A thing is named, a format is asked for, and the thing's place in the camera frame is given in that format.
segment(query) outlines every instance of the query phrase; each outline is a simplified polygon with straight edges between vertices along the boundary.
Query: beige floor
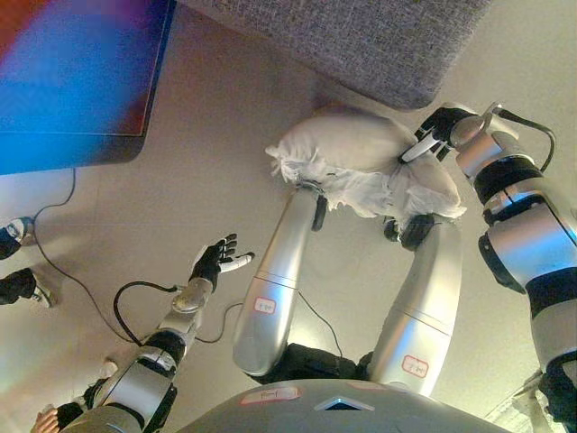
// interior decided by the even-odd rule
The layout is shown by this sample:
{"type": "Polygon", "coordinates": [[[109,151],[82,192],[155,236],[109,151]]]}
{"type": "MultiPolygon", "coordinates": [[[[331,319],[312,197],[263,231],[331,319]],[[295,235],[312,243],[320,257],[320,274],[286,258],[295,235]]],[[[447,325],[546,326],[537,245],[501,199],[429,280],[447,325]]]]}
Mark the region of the beige floor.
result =
{"type": "MultiPolygon", "coordinates": [[[[504,101],[555,129],[560,149],[548,174],[574,191],[576,18],[573,2],[564,0],[495,2],[438,99],[401,114],[331,87],[258,41],[179,6],[141,155],[125,165],[78,170],[74,198],[41,217],[39,237],[55,262],[87,283],[111,319],[118,287],[132,280],[184,283],[197,249],[220,235],[238,232],[241,246],[261,256],[289,191],[270,177],[263,149],[311,113],[319,92],[394,115],[411,128],[445,100],[477,110],[504,101]]],[[[538,161],[544,158],[543,137],[523,131],[521,139],[538,161]]],[[[484,230],[481,205],[454,162],[446,165],[469,211],[460,223],[460,312],[433,397],[483,416],[537,362],[526,300],[498,286],[484,266],[476,249],[484,230]]],[[[0,177],[0,223],[65,198],[70,179],[70,170],[0,177]]],[[[383,240],[379,220],[348,209],[331,214],[312,236],[302,290],[334,324],[348,357],[357,360],[372,349],[410,261],[410,253],[383,240]]],[[[0,263],[0,274],[24,265],[55,288],[60,304],[46,310],[21,301],[1,308],[0,425],[7,433],[28,431],[45,404],[84,391],[106,355],[122,362],[131,350],[104,327],[79,286],[51,270],[33,246],[0,263]]],[[[242,298],[254,269],[221,278],[202,336],[217,333],[223,309],[242,298]]],[[[122,309],[144,333],[169,302],[169,296],[135,289],[122,309]]],[[[184,361],[165,431],[253,386],[231,359],[235,314],[220,344],[198,344],[184,361]]],[[[291,340],[334,350],[328,330],[304,306],[291,340]]]]}

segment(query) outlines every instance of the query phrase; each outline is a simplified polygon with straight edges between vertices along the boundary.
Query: couch cushion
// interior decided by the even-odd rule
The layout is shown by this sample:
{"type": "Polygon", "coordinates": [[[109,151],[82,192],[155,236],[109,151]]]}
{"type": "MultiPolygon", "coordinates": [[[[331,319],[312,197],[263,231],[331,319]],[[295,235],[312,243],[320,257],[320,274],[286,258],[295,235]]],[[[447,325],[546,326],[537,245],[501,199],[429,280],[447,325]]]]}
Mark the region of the couch cushion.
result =
{"type": "Polygon", "coordinates": [[[490,0],[180,0],[387,106],[428,105],[490,0]]]}

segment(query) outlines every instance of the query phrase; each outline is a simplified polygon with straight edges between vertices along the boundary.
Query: white sticker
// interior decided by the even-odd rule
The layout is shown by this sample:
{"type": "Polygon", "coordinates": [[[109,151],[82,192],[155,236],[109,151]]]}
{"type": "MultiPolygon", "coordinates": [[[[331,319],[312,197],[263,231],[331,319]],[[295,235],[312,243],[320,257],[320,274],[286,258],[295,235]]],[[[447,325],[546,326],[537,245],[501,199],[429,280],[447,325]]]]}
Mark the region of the white sticker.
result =
{"type": "Polygon", "coordinates": [[[405,358],[403,358],[402,367],[407,373],[413,374],[421,379],[426,377],[429,371],[429,364],[411,355],[406,355],[405,358]]]}
{"type": "Polygon", "coordinates": [[[270,388],[268,390],[251,392],[243,397],[241,404],[272,403],[274,401],[289,401],[300,397],[300,391],[295,386],[270,388]]]}
{"type": "Polygon", "coordinates": [[[277,303],[272,299],[257,298],[254,301],[254,309],[264,314],[273,314],[277,303]]]}

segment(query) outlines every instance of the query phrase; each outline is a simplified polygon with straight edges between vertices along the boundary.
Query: black cable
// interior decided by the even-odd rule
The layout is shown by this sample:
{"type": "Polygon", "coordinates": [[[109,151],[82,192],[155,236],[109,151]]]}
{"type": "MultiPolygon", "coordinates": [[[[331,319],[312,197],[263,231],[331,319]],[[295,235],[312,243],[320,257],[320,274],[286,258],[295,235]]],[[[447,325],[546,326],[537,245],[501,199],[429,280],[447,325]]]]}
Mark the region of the black cable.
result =
{"type": "Polygon", "coordinates": [[[100,309],[100,307],[98,307],[98,304],[96,303],[96,300],[94,299],[94,296],[92,296],[92,293],[90,292],[90,290],[88,289],[87,285],[84,284],[81,280],[79,280],[76,277],[73,277],[72,275],[70,275],[69,273],[63,271],[59,266],[57,266],[49,257],[48,255],[46,255],[46,253],[44,252],[44,248],[42,247],[40,240],[38,239],[38,230],[37,230],[37,220],[38,217],[41,215],[42,212],[44,212],[46,209],[50,209],[51,207],[61,207],[64,205],[67,205],[70,200],[72,199],[72,196],[74,195],[74,191],[76,190],[76,168],[72,169],[72,186],[70,187],[70,193],[68,194],[68,196],[66,197],[66,199],[64,201],[62,201],[59,204],[56,205],[48,205],[45,207],[42,207],[38,212],[36,212],[36,214],[32,217],[32,223],[34,224],[34,230],[32,231],[32,236],[34,238],[34,242],[36,243],[36,245],[38,246],[38,250],[40,251],[40,253],[42,254],[42,257],[44,257],[44,260],[52,267],[54,268],[56,271],[60,272],[62,275],[64,275],[67,278],[70,278],[71,280],[73,280],[77,285],[79,285],[88,295],[88,297],[90,298],[92,304],[94,305],[96,312],[98,313],[98,315],[100,316],[101,319],[104,320],[104,322],[106,323],[106,325],[110,328],[110,330],[116,335],[118,336],[118,338],[122,339],[123,341],[126,341],[128,343],[131,343],[131,340],[123,337],[116,329],[114,329],[114,327],[110,324],[110,322],[108,321],[108,319],[105,317],[105,315],[102,313],[102,310],[100,309]]]}
{"type": "Polygon", "coordinates": [[[231,309],[233,309],[234,307],[238,307],[239,305],[242,305],[242,304],[243,304],[242,302],[237,302],[236,304],[232,304],[232,305],[229,305],[228,307],[226,307],[226,310],[224,311],[224,314],[223,314],[223,326],[221,327],[217,338],[215,338],[214,340],[203,340],[202,338],[195,336],[195,340],[200,341],[201,343],[206,343],[208,345],[213,345],[214,343],[218,343],[224,335],[224,327],[226,326],[226,315],[228,314],[228,312],[231,309]]]}
{"type": "Polygon", "coordinates": [[[127,336],[130,337],[130,340],[128,341],[132,341],[133,343],[135,343],[136,345],[140,345],[142,346],[142,342],[141,340],[131,331],[131,329],[128,327],[128,325],[126,325],[126,323],[124,322],[124,319],[122,317],[122,315],[120,314],[120,311],[118,309],[118,301],[120,300],[120,296],[123,294],[123,292],[126,289],[129,289],[131,287],[134,286],[147,286],[147,287],[152,287],[156,290],[160,290],[160,291],[166,291],[168,293],[173,293],[175,291],[177,291],[178,289],[176,287],[162,287],[159,284],[154,284],[153,282],[147,282],[147,281],[132,281],[129,282],[127,284],[125,284],[123,287],[121,287],[120,289],[118,289],[118,292],[116,292],[116,294],[114,295],[114,300],[113,300],[113,310],[114,310],[114,315],[116,317],[116,320],[118,320],[118,324],[120,325],[120,327],[123,329],[123,331],[126,333],[127,336]]]}
{"type": "Polygon", "coordinates": [[[541,131],[543,134],[546,134],[547,137],[549,137],[549,153],[547,154],[547,159],[539,169],[542,172],[547,170],[547,167],[549,167],[549,163],[551,162],[551,160],[553,159],[553,155],[555,154],[555,144],[557,139],[555,137],[554,132],[549,128],[547,128],[546,126],[543,126],[542,124],[538,124],[537,122],[524,119],[523,117],[520,117],[515,113],[511,113],[510,111],[504,108],[497,108],[493,112],[499,117],[502,117],[503,119],[507,119],[511,122],[515,122],[516,124],[523,124],[524,126],[528,126],[529,128],[536,129],[537,131],[541,131]]]}
{"type": "Polygon", "coordinates": [[[330,329],[331,332],[333,333],[333,338],[334,338],[334,343],[336,344],[336,348],[339,350],[339,355],[340,355],[341,358],[342,358],[342,357],[343,357],[343,350],[341,349],[341,345],[339,345],[339,340],[338,340],[338,338],[336,337],[336,333],[334,332],[334,329],[333,329],[333,327],[331,326],[331,324],[328,323],[328,321],[327,321],[325,318],[323,318],[320,314],[318,314],[315,309],[313,309],[313,306],[310,305],[310,303],[307,301],[307,298],[305,298],[305,295],[303,295],[301,292],[299,292],[299,293],[298,293],[298,296],[300,296],[300,298],[301,298],[302,300],[304,300],[305,303],[307,304],[307,307],[309,307],[310,310],[311,310],[313,313],[315,313],[315,315],[316,315],[318,318],[320,318],[323,322],[325,322],[325,324],[329,327],[329,329],[330,329]]]}

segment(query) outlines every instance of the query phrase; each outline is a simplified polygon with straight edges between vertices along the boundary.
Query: television screen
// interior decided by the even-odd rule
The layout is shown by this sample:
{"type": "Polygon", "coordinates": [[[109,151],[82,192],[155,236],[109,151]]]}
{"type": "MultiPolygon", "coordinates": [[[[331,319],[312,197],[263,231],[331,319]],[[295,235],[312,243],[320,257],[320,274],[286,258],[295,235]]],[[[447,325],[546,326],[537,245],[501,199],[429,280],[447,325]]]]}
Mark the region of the television screen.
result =
{"type": "Polygon", "coordinates": [[[0,2],[0,173],[129,161],[142,148],[174,4],[0,2]]]}

